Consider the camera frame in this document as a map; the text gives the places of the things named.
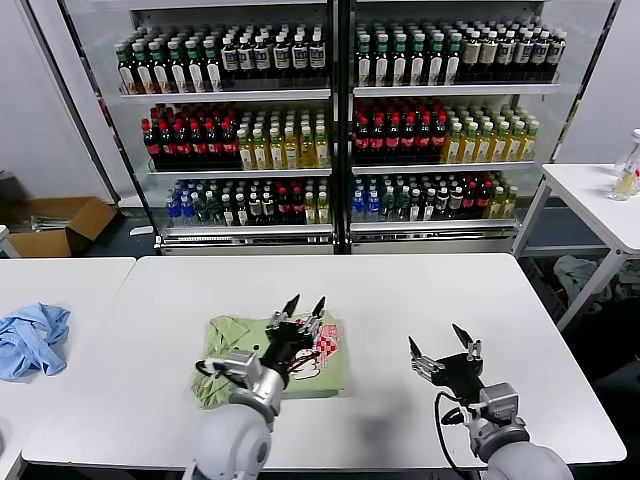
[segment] floor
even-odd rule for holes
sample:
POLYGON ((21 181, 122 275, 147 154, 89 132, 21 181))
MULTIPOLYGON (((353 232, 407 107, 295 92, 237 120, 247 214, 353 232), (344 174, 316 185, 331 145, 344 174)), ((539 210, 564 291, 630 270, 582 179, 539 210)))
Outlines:
MULTIPOLYGON (((124 209, 107 227, 86 253, 88 257, 155 255, 155 234, 131 236, 132 228, 149 225, 141 209, 124 209)), ((599 239, 569 209, 561 204, 545 210, 534 231, 530 246, 572 245, 592 250, 601 246, 599 239)), ((628 458, 619 465, 587 466, 573 469, 576 480, 610 480, 640 478, 640 422, 635 420, 640 400, 640 361, 630 364, 613 375, 593 384, 603 406, 627 446, 628 458)), ((385 473, 265 473, 263 480, 453 480, 458 478, 448 471, 385 472, 385 473)), ((70 469, 29 465, 23 475, 25 480, 168 480, 181 478, 176 472, 110 471, 70 469)))

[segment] red bottle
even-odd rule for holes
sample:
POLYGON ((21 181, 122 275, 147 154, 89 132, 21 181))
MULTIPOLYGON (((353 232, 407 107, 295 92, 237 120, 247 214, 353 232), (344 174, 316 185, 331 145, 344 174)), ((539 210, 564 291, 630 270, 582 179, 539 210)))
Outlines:
POLYGON ((220 125, 220 120, 222 120, 222 116, 220 115, 220 110, 213 110, 211 112, 211 115, 213 116, 213 123, 216 125, 220 125))
POLYGON ((355 155, 364 156, 367 154, 369 147, 369 120, 366 117, 360 117, 358 129, 355 132, 355 155))
POLYGON ((429 127, 429 113, 422 115, 422 122, 416 131, 416 154, 427 155, 429 153, 429 139, 431 137, 431 128, 429 127))
POLYGON ((470 182, 462 197, 462 218, 471 218, 476 204, 476 182, 470 182))
POLYGON ((402 130, 400 131, 400 151, 403 155, 413 155, 415 146, 415 113, 407 115, 402 130))
POLYGON ((162 145, 162 153, 165 161, 175 162, 178 155, 178 146, 173 137, 173 130, 169 128, 167 122, 160 121, 160 145, 162 145))
POLYGON ((191 160, 193 147, 191 146, 189 131, 182 125, 182 119, 179 118, 176 120, 174 131, 176 146, 178 148, 178 161, 188 162, 191 160))
POLYGON ((381 115, 376 117, 375 124, 369 134, 369 152, 372 157, 379 157, 382 154, 384 144, 384 118, 381 115))
POLYGON ((207 119, 205 118, 204 109, 201 108, 198 110, 198 123, 200 125, 204 125, 206 121, 207 119))
POLYGON ((396 155, 398 145, 400 144, 400 115, 395 113, 391 117, 389 128, 387 129, 387 138, 385 139, 385 151, 389 156, 396 155))
POLYGON ((222 148, 230 160, 238 155, 238 139, 236 138, 236 132, 231 129, 229 122, 222 124, 222 148))
POLYGON ((447 134, 447 114, 440 112, 438 120, 431 129, 431 155, 440 158, 442 147, 444 146, 445 136, 447 134))
POLYGON ((291 199, 291 203, 293 206, 293 216, 295 217, 296 225, 304 225, 306 217, 304 213, 302 189, 300 187, 293 188, 293 198, 291 199))
POLYGON ((205 127, 207 128, 206 138, 209 157, 213 161, 218 161, 224 151, 224 148, 222 147, 222 138, 220 138, 218 129, 214 127, 213 120, 211 118, 207 119, 205 127))
POLYGON ((151 107, 151 127, 155 132, 159 131, 160 122, 158 121, 158 109, 151 107))
POLYGON ((278 212, 282 223, 289 223, 291 221, 291 203, 287 196, 287 189, 280 187, 278 189, 278 212))
POLYGON ((171 125, 172 127, 175 125, 176 123, 176 116, 173 113, 173 108, 169 107, 167 108, 167 122, 169 123, 169 125, 171 125))
POLYGON ((193 147, 193 157, 199 162, 206 162, 209 160, 209 146, 205 138, 204 132, 198 121, 191 120, 191 144, 193 147))
POLYGON ((395 111, 395 108, 393 105, 388 105, 387 106, 387 113, 384 117, 384 121, 385 121, 385 126, 387 127, 387 129, 391 126, 391 122, 393 121, 393 117, 398 116, 398 120, 400 119, 400 115, 395 111))
POLYGON ((489 203, 491 199, 491 188, 493 184, 491 182, 485 182, 483 186, 481 186, 478 190, 478 194, 476 195, 476 212, 482 213, 484 212, 485 207, 489 203))
POLYGON ((160 135, 151 130, 149 120, 146 118, 142 120, 142 140, 144 141, 144 145, 147 147, 149 156, 153 159, 154 165, 157 166, 158 163, 162 163, 164 156, 162 155, 162 147, 160 145, 160 135))

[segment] bottle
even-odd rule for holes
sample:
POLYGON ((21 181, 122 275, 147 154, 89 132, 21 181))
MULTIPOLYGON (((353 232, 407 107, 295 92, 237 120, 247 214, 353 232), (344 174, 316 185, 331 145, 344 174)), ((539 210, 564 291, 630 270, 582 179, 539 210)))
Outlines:
POLYGON ((400 151, 403 155, 412 155, 415 145, 415 114, 411 112, 400 131, 400 151))
POLYGON ((367 155, 369 151, 369 120, 366 117, 360 118, 356 122, 354 131, 354 156, 367 155))
POLYGON ((449 201, 449 189, 447 187, 440 187, 438 194, 436 195, 436 208, 435 214, 438 217, 443 217, 445 210, 447 209, 447 203, 449 201))
POLYGON ((396 214, 395 217, 401 222, 409 221, 411 195, 409 195, 409 185, 404 185, 395 201, 396 214))
POLYGON ((257 169, 266 170, 268 168, 267 148, 260 128, 253 129, 253 155, 256 158, 257 169))
POLYGON ((209 223, 209 219, 207 216, 207 211, 205 209, 204 201, 198 196, 196 192, 193 192, 190 197, 191 205, 193 205, 193 210, 195 212, 198 223, 206 225, 207 223, 209 223))
POLYGON ((153 66, 153 81, 158 88, 157 92, 171 93, 170 75, 168 75, 169 67, 160 43, 150 42, 149 51, 151 52, 153 66))
POLYGON ((498 125, 498 133, 491 139, 489 143, 489 151, 487 152, 488 162, 501 162, 504 154, 509 132, 509 122, 500 122, 498 125))
POLYGON ((222 211, 227 227, 233 227, 236 224, 236 221, 233 215, 233 208, 231 207, 231 197, 228 193, 222 195, 222 211))
POLYGON ((444 147, 444 142, 447 135, 447 114, 443 111, 440 111, 440 114, 435 117, 435 122, 432 122, 431 128, 431 147, 429 154, 433 156, 434 163, 437 162, 437 159, 442 155, 442 149, 444 147))
POLYGON ((191 138, 189 135, 189 131, 182 124, 182 119, 179 118, 176 120, 176 125, 174 127, 174 137, 176 142, 176 148, 178 150, 178 158, 179 162, 189 162, 191 161, 191 153, 193 151, 193 146, 191 144, 191 138))
POLYGON ((515 54, 513 56, 513 71, 512 79, 522 81, 525 79, 526 72, 528 70, 529 59, 531 58, 531 52, 533 51, 533 32, 528 30, 522 32, 522 38, 516 43, 515 54))
POLYGON ((256 60, 253 51, 253 45, 246 36, 240 37, 240 46, 238 47, 238 65, 239 70, 237 77, 242 79, 250 79, 254 76, 256 69, 256 60))
POLYGON ((378 192, 373 190, 369 192, 369 198, 367 200, 367 222, 379 222, 380 221, 380 199, 378 198, 378 192))
POLYGON ((445 85, 453 85, 458 77, 458 67, 460 65, 460 42, 462 41, 461 33, 451 35, 449 44, 449 53, 447 55, 447 65, 444 71, 445 85))
POLYGON ((285 187, 278 189, 278 215, 282 223, 288 224, 293 221, 291 201, 285 187))
POLYGON ((222 201, 220 200, 220 194, 218 192, 218 186, 213 183, 210 186, 211 200, 205 201, 205 208, 209 212, 209 219, 213 225, 224 225, 224 215, 222 208, 222 201))
POLYGON ((451 190, 451 196, 449 197, 449 218, 458 218, 462 211, 462 187, 454 187, 451 190))
POLYGON ((547 54, 547 58, 544 63, 544 74, 543 80, 545 82, 552 82, 556 71, 558 70, 558 64, 560 63, 560 59, 564 54, 565 47, 567 46, 567 32, 563 32, 562 30, 557 30, 554 33, 553 40, 551 41, 551 45, 549 46, 549 53, 547 54))
POLYGON ((393 156, 398 151, 398 145, 400 144, 400 117, 394 115, 391 117, 391 123, 387 128, 387 136, 385 138, 385 154, 393 156))
POLYGON ((472 218, 475 216, 476 182, 469 182, 462 194, 462 212, 460 218, 472 218))
POLYGON ((207 69, 209 90, 219 92, 222 90, 222 77, 220 76, 220 60, 218 59, 215 42, 213 40, 205 40, 204 48, 207 60, 203 66, 207 69))
POLYGON ((206 162, 209 160, 209 145, 196 119, 191 121, 191 147, 194 160, 198 162, 206 162))
POLYGON ((276 37, 276 45, 273 48, 276 76, 286 78, 291 75, 291 50, 286 36, 282 33, 276 37))
POLYGON ((271 127, 269 129, 270 140, 270 153, 271 162, 273 163, 274 170, 285 170, 285 153, 282 145, 282 138, 280 137, 280 129, 278 127, 271 127))
POLYGON ((318 168, 318 154, 311 140, 311 128, 302 127, 300 142, 300 166, 302 168, 318 168))
POLYGON ((437 85, 440 79, 440 69, 442 68, 442 42, 444 35, 435 33, 433 35, 433 44, 431 45, 431 54, 429 55, 428 72, 426 73, 427 85, 437 85))
POLYGON ((515 53, 515 35, 516 32, 509 30, 505 33, 504 38, 498 42, 498 51, 494 65, 494 78, 498 81, 507 81, 510 76, 511 62, 515 53))
POLYGON ((318 223, 331 223, 329 218, 329 198, 327 192, 318 193, 318 223))
POLYGON ((395 52, 391 61, 393 77, 392 84, 394 87, 402 86, 404 83, 404 72, 407 65, 407 55, 405 53, 407 47, 407 36, 404 33, 399 33, 396 36, 395 52))
POLYGON ((380 214, 379 219, 383 222, 390 222, 393 220, 393 206, 395 203, 395 197, 393 195, 393 187, 388 186, 386 193, 382 196, 380 201, 380 214))
POLYGON ((458 151, 460 149, 460 131, 462 124, 455 122, 451 125, 451 136, 445 141, 442 147, 440 163, 457 163, 458 151))
POLYGON ((544 62, 547 59, 550 45, 549 32, 547 30, 541 31, 540 36, 533 44, 526 80, 542 81, 544 79, 544 62))
POLYGON ((173 130, 167 122, 160 121, 160 144, 162 145, 163 159, 167 162, 175 162, 178 155, 178 145, 173 136, 173 130))
POLYGON ((249 225, 249 215, 247 214, 247 206, 244 201, 244 194, 236 194, 236 210, 238 215, 238 223, 241 226, 249 225))
POLYGON ((409 208, 409 221, 417 222, 420 217, 420 209, 422 199, 420 197, 420 190, 414 188, 411 190, 411 206, 409 208))
POLYGON ((302 35, 296 35, 294 39, 295 43, 291 48, 294 76, 304 78, 308 75, 309 70, 309 48, 307 44, 303 42, 302 35))
POLYGON ((286 127, 284 129, 284 154, 287 161, 287 168, 294 170, 300 168, 300 162, 298 157, 298 142, 293 132, 293 127, 286 127))
POLYGON ((478 57, 478 72, 481 75, 479 80, 489 80, 489 74, 493 68, 493 63, 498 52, 498 32, 490 31, 487 38, 480 46, 480 56, 478 57))
POLYGON ((356 54, 356 78, 359 87, 370 85, 371 75, 371 55, 369 53, 369 42, 371 37, 366 33, 359 36, 358 53, 356 54))
POLYGON ((473 163, 473 156, 476 151, 476 137, 478 135, 478 124, 469 122, 464 138, 460 141, 458 158, 456 163, 473 163))
POLYGON ((180 197, 180 206, 182 207, 182 218, 185 226, 195 226, 198 225, 198 217, 196 216, 196 211, 189 200, 187 195, 182 195, 180 197))
POLYGON ((387 54, 387 42, 389 36, 386 33, 378 35, 378 46, 374 57, 374 73, 375 73, 375 85, 376 87, 384 87, 387 85, 387 70, 388 70, 388 54, 387 54))
POLYGON ((369 152, 372 157, 379 157, 383 153, 382 146, 385 140, 383 123, 383 118, 377 117, 369 134, 369 152))
POLYGON ((324 125, 316 127, 316 153, 318 154, 318 167, 331 168, 331 155, 329 155, 324 125))
POLYGON ((171 78, 173 79, 171 90, 178 93, 187 93, 187 78, 184 71, 180 43, 172 40, 167 46, 169 47, 169 66, 171 68, 171 78))
POLYGON ((313 198, 313 192, 304 194, 304 218, 305 224, 315 225, 316 223, 316 202, 313 198))
POLYGON ((482 134, 478 138, 476 151, 473 154, 473 163, 486 163, 489 147, 491 146, 491 132, 493 131, 493 123, 484 122, 482 126, 482 134))
POLYGON ((609 193, 609 198, 613 200, 628 200, 636 192, 640 176, 640 128, 633 131, 631 138, 634 143, 633 150, 627 157, 627 162, 609 193))
POLYGON ((433 210, 436 206, 436 189, 428 188, 427 189, 427 198, 424 201, 424 214, 422 216, 423 221, 431 220, 433 216, 433 210))
POLYGON ((247 131, 244 128, 238 130, 238 144, 240 159, 242 160, 242 169, 256 170, 258 168, 256 158, 251 146, 249 145, 247 131))
POLYGON ((222 122, 222 148, 229 160, 234 160, 238 154, 238 140, 228 121, 222 122))
POLYGON ((133 62, 129 58, 126 45, 124 43, 116 43, 114 48, 116 50, 116 56, 118 57, 118 72, 120 72, 120 78, 122 78, 125 93, 128 95, 144 93, 140 92, 136 87, 136 83, 139 82, 136 82, 137 71, 133 67, 133 62))
POLYGON ((262 202, 258 198, 257 192, 251 192, 249 195, 249 213, 251 215, 249 223, 252 225, 262 224, 262 202))
POLYGON ((311 37, 309 45, 309 63, 311 65, 311 75, 313 77, 325 76, 326 54, 322 34, 315 32, 311 37))
POLYGON ((142 88, 146 94, 156 93, 156 87, 151 76, 151 72, 153 71, 153 63, 147 58, 147 54, 145 52, 145 47, 142 43, 134 43, 133 52, 135 55, 134 68, 138 72, 138 76, 140 77, 140 81, 142 83, 142 88))
POLYGON ((475 209, 480 216, 484 214, 485 208, 489 205, 491 199, 491 189, 493 188, 492 182, 485 182, 480 184, 478 192, 476 192, 476 205, 475 209))
POLYGON ((416 147, 416 155, 426 156, 431 150, 429 149, 429 142, 431 140, 431 128, 429 124, 429 114, 425 113, 422 116, 422 121, 420 125, 416 129, 415 135, 415 147, 416 147))
POLYGON ((512 185, 509 188, 509 196, 502 201, 502 206, 498 212, 498 218, 513 218, 513 210, 516 207, 517 195, 518 187, 512 185))
POLYGON ((222 39, 222 68, 224 69, 224 76, 228 80, 235 80, 236 75, 238 74, 239 61, 238 61, 238 50, 236 46, 233 45, 231 38, 225 37, 222 39))
POLYGON ((364 222, 364 210, 365 205, 362 192, 360 190, 356 190, 353 194, 353 199, 351 200, 351 223, 364 222))
POLYGON ((467 40, 462 55, 462 71, 460 80, 464 82, 474 82, 476 80, 478 58, 480 57, 480 32, 471 33, 471 38, 467 40))
POLYGON ((265 43, 262 35, 256 37, 256 44, 253 47, 253 55, 256 61, 258 78, 269 78, 271 70, 271 55, 269 46, 265 43))
POLYGON ((507 144, 504 147, 502 153, 503 162, 516 162, 518 161, 518 152, 520 151, 520 145, 522 144, 524 135, 524 122, 518 120, 513 126, 511 136, 507 139, 507 144))
POLYGON ((213 120, 208 118, 206 123, 206 133, 205 138, 207 141, 207 146, 209 149, 209 158, 212 161, 219 161, 222 159, 222 155, 224 152, 224 147, 222 146, 222 138, 220 137, 220 132, 215 128, 213 124, 213 120))
POLYGON ((484 213, 482 218, 495 219, 500 218, 500 208, 502 207, 502 202, 504 201, 504 188, 496 187, 495 194, 489 200, 489 203, 484 209, 484 213))
POLYGON ((195 93, 204 93, 204 77, 202 76, 202 60, 198 52, 198 46, 195 41, 188 40, 185 43, 187 47, 187 56, 189 57, 189 74, 191 76, 191 85, 195 93))
POLYGON ((151 128, 149 120, 146 118, 142 121, 142 140, 145 147, 147 147, 147 153, 149 153, 149 156, 153 159, 154 165, 158 166, 164 159, 160 145, 160 136, 155 129, 151 128))
POLYGON ((413 37, 413 55, 409 72, 409 85, 420 85, 424 66, 424 33, 417 33, 413 37))
POLYGON ((520 150, 518 150, 517 160, 523 162, 530 162, 533 160, 534 150, 536 148, 536 137, 538 136, 538 128, 540 128, 540 122, 533 120, 527 128, 527 132, 524 135, 522 143, 520 144, 520 150))

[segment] folded green shirt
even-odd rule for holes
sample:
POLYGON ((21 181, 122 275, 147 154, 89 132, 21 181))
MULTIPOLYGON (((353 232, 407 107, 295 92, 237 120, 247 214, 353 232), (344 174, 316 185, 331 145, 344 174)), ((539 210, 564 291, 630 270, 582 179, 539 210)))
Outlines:
MULTIPOLYGON (((296 316, 305 318, 308 314, 296 316)), ((269 340, 265 329, 269 320, 254 320, 223 315, 209 321, 207 346, 203 355, 222 357, 232 349, 255 351, 262 356, 269 340)), ((344 342, 335 319, 325 312, 318 341, 313 350, 302 350, 298 357, 312 351, 320 356, 307 361, 290 374, 289 385, 283 394, 286 398, 327 397, 344 389, 344 342)), ((207 377, 201 373, 191 387, 201 408, 210 409, 227 403, 233 384, 224 377, 207 377)))

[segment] white table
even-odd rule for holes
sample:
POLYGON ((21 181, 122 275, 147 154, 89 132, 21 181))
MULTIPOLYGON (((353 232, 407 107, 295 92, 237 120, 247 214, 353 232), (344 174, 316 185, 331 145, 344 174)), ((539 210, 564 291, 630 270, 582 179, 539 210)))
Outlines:
POLYGON ((616 182, 612 164, 543 165, 544 178, 511 249, 517 258, 553 191, 609 247, 609 254, 558 322, 564 330, 592 295, 602 291, 625 261, 640 258, 640 196, 620 202, 607 197, 616 182))
POLYGON ((104 307, 134 264, 134 258, 0 260, 0 316, 36 302, 71 310, 61 346, 67 368, 51 377, 32 374, 27 383, 0 381, 0 479, 18 474, 32 429, 69 401, 60 386, 80 367, 79 347, 105 328, 104 307))
MULTIPOLYGON (((349 389, 285 400, 271 470, 445 468, 433 420, 437 388, 410 367, 462 350, 451 322, 483 341, 487 384, 511 382, 533 441, 570 463, 626 451, 515 259, 507 254, 147 257, 111 303, 110 328, 78 349, 69 402, 23 450, 64 465, 182 469, 206 412, 190 391, 207 321, 264 318, 296 293, 327 296, 344 325, 349 389)), ((449 405, 443 405, 446 411, 449 405)), ((481 465, 466 429, 445 428, 453 458, 481 465)))

